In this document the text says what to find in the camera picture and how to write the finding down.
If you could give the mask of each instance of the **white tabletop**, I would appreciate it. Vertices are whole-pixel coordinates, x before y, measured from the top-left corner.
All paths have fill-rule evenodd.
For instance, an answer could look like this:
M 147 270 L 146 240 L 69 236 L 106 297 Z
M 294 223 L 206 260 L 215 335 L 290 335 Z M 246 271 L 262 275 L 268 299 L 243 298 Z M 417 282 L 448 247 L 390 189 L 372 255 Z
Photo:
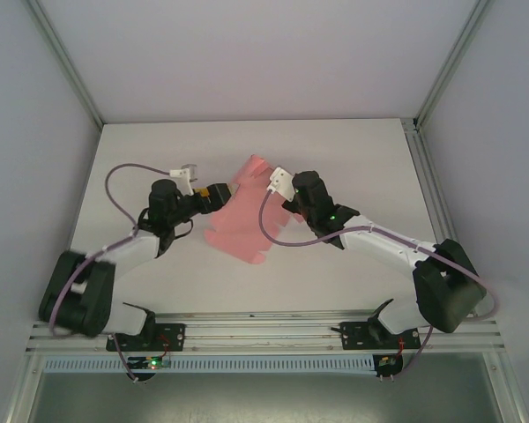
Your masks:
M 336 203 L 402 234 L 435 239 L 398 119 L 140 123 L 104 127 L 72 247 L 96 250 L 130 232 L 129 221 L 104 194 L 110 168 L 195 163 L 197 186 L 205 186 L 229 182 L 251 154 L 293 173 L 316 170 Z M 114 175 L 112 191 L 137 217 L 160 178 L 124 169 Z M 372 309 L 414 292 L 412 281 L 394 270 L 326 244 L 272 246 L 265 263 L 247 264 L 210 247 L 207 227 L 207 217 L 195 217 L 190 236 L 117 280 L 115 296 L 157 313 L 209 313 Z M 292 219 L 279 238 L 313 235 Z

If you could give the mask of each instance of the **metal bracket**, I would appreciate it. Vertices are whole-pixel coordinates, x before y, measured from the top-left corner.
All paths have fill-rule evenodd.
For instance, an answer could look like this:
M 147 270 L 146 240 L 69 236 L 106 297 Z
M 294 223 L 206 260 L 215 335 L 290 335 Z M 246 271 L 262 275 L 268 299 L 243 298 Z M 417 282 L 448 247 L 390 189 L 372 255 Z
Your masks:
M 122 352 L 148 351 L 152 353 L 164 352 L 179 353 L 184 348 L 186 325 L 182 323 L 157 323 L 154 328 L 153 341 L 146 343 L 142 337 L 133 337 L 118 333 L 117 341 Z M 117 351 L 114 339 L 108 338 L 106 351 Z
M 420 335 L 417 330 L 406 330 L 399 335 L 390 335 L 378 343 L 369 333 L 367 322 L 341 322 L 338 328 L 332 330 L 341 334 L 344 350 L 392 350 L 398 351 L 401 339 L 404 350 L 416 350 L 421 346 Z

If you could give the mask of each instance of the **pink cloth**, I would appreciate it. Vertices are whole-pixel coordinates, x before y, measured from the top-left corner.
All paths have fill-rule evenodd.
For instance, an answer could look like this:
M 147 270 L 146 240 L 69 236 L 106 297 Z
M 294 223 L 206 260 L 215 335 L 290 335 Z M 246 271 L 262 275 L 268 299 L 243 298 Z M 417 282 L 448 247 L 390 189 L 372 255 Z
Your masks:
M 239 188 L 221 210 L 212 214 L 210 222 L 213 229 L 204 232 L 205 240 L 211 246 L 247 263 L 259 264 L 266 260 L 262 251 L 268 251 L 272 243 L 258 227 L 258 210 L 265 198 L 272 171 L 272 166 L 256 155 L 245 162 L 232 180 Z M 281 195 L 275 193 L 269 197 L 264 208 L 264 228 L 273 237 L 277 237 L 281 227 L 290 220 L 291 213 L 282 208 L 284 201 Z

